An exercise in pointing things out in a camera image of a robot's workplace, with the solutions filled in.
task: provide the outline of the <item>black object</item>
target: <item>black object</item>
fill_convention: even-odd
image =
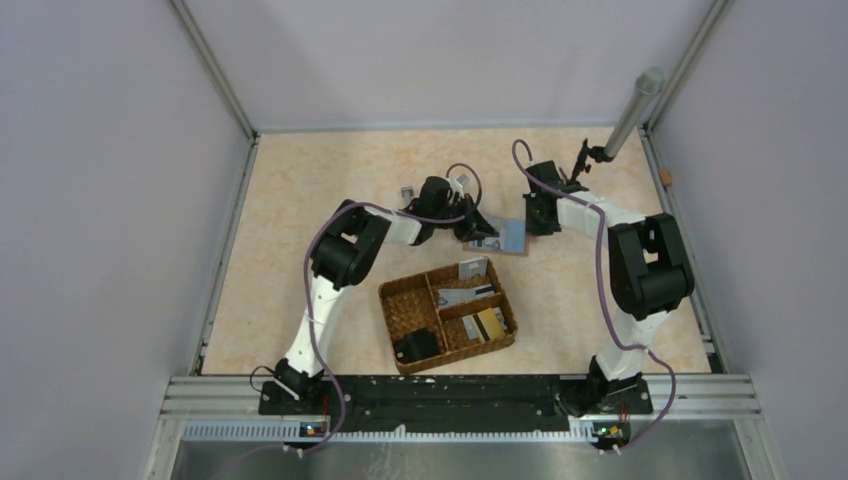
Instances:
[[[562,388],[562,407],[575,417],[587,413],[615,413],[622,403],[628,405],[630,413],[653,412],[648,383],[641,373],[622,380],[607,380],[594,356],[585,380],[565,383]]]
[[[397,355],[398,361],[401,363],[417,362],[441,353],[436,334],[427,330],[427,328],[419,328],[414,332],[407,333],[394,343],[394,347],[396,355],[403,354]]]
[[[292,395],[290,398],[296,398],[298,401],[312,403],[318,400],[320,393],[319,384],[321,383],[321,374],[315,375],[312,378],[306,376],[306,372],[298,372],[289,365],[287,358],[283,357],[274,367],[274,379],[279,384],[285,385],[288,393]],[[265,382],[262,385],[263,393],[269,388],[283,392],[283,388],[276,382]]]
[[[647,263],[643,250],[657,259]],[[636,320],[674,310],[695,288],[680,229],[667,213],[610,227],[609,259],[615,303]]]
[[[327,422],[300,422],[297,435],[306,438],[321,438],[327,434]]]
[[[553,160],[534,164],[527,168],[527,173],[540,180],[545,185],[564,193],[576,193],[586,190],[580,184],[568,185],[560,176]],[[540,237],[553,235],[562,228],[557,216],[556,201],[559,197],[545,191],[530,180],[530,193],[524,194],[525,228],[528,235]]]
[[[353,200],[345,200],[339,209],[351,203]],[[311,254],[312,272],[332,280],[336,290],[358,285],[371,271],[390,226],[391,222],[362,207],[345,212],[315,245]],[[355,235],[356,243],[351,243],[342,234]]]
[[[471,316],[474,318],[474,324],[477,325],[477,331],[480,332],[480,336],[483,337],[483,341],[488,342],[491,340],[489,338],[489,332],[486,331],[486,327],[484,327],[483,322],[480,321],[480,315],[475,313]]]
[[[577,181],[577,176],[583,172],[589,173],[592,170],[592,165],[586,163],[588,158],[595,160],[595,163],[608,163],[615,160],[615,157],[607,156],[604,147],[596,146],[589,147],[589,139],[583,140],[583,146],[580,152],[577,153],[577,161],[574,163],[574,168],[571,169],[571,178],[566,178],[568,185],[580,185]]]
[[[450,224],[424,223],[413,245],[421,245],[433,236],[436,228],[453,229],[454,237],[460,242],[472,242],[498,236],[489,222],[477,209],[470,195],[460,196],[450,188],[450,183],[442,177],[427,177],[421,187],[421,194],[413,198],[403,211],[418,217],[435,220],[450,220],[462,215],[462,221]]]
[[[408,432],[543,432],[567,431],[569,413],[563,408],[583,398],[583,375],[337,375],[346,396],[347,420],[341,432],[391,432],[401,424]],[[329,415],[340,413],[339,399],[329,379],[316,383],[316,400],[298,402],[274,382],[262,386],[260,415]],[[653,412],[647,389],[628,390],[631,414]],[[620,403],[608,411],[617,413]]]
[[[630,422],[595,422],[594,425],[595,437],[598,440],[592,443],[592,446],[598,450],[614,450],[615,447],[621,448],[630,442]]]

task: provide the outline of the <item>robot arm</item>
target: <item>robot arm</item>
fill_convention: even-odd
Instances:
[[[621,347],[648,348],[670,312],[692,293],[694,277],[671,215],[645,216],[618,207],[572,181],[573,177],[569,180],[553,161],[534,164],[526,173],[567,194],[558,197],[529,182],[530,193],[524,195],[528,234],[552,235],[565,227],[595,239],[602,231],[599,227],[607,230],[609,285],[619,309],[612,315],[610,339],[589,365],[586,400],[571,409],[579,416],[615,404],[615,394],[642,381],[643,349]],[[604,212],[603,226],[596,209]],[[645,252],[656,254],[656,259],[646,260]]]
[[[572,194],[605,213],[610,260],[610,287],[619,308],[613,327],[624,345],[650,347],[660,325],[692,293],[694,280],[680,231],[671,215],[645,217],[618,207],[588,190]],[[600,216],[588,205],[568,198],[556,201],[559,224],[594,239]],[[647,262],[643,251],[656,253]],[[607,380],[625,380],[642,372],[644,352],[622,350],[612,338],[595,357]]]
[[[327,227],[311,252],[314,276],[309,295],[314,318],[304,310],[294,342],[274,368],[274,383],[295,400],[310,396],[323,370],[312,345],[310,323],[314,324],[318,353],[327,358],[344,303],[353,287],[368,275],[384,243],[420,245],[437,226],[452,228],[462,242],[498,234],[464,193],[459,179],[428,177],[420,196],[400,213],[352,203],[346,200],[341,204],[339,210],[347,211]],[[461,221],[451,221],[460,216]],[[447,222],[422,224],[416,218]]]

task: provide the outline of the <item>white wall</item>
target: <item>white wall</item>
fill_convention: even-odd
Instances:
[[[611,124],[710,0],[187,0],[262,129]]]
[[[657,134],[723,353],[792,478],[848,477],[846,19],[736,2]]]
[[[0,6],[0,478],[136,478],[246,143],[164,1]]]

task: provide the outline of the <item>paper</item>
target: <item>paper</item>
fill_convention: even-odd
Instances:
[[[477,275],[485,275],[489,268],[489,259],[485,257],[472,258],[459,262],[459,279],[468,280]]]
[[[495,294],[491,284],[474,288],[441,288],[439,289],[439,308],[450,307],[475,298],[488,297]]]
[[[463,247],[465,250],[505,255],[525,255],[527,253],[524,220],[500,217],[486,217],[486,219],[500,232],[500,235],[467,242]]]

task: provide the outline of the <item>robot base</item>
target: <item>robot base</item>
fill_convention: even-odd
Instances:
[[[532,432],[569,429],[569,405],[588,405],[588,378],[560,375],[338,375],[346,394],[342,432],[386,432],[403,424],[409,432]],[[273,381],[262,386],[260,415],[298,416],[340,413],[332,383],[321,379],[313,395],[292,398]],[[653,412],[647,384],[610,392],[580,413]]]
[[[589,364],[589,374],[581,382],[563,382],[561,403],[569,415],[615,414],[622,405],[631,414],[650,414],[654,407],[648,383],[642,374],[622,380],[607,380],[595,357]]]

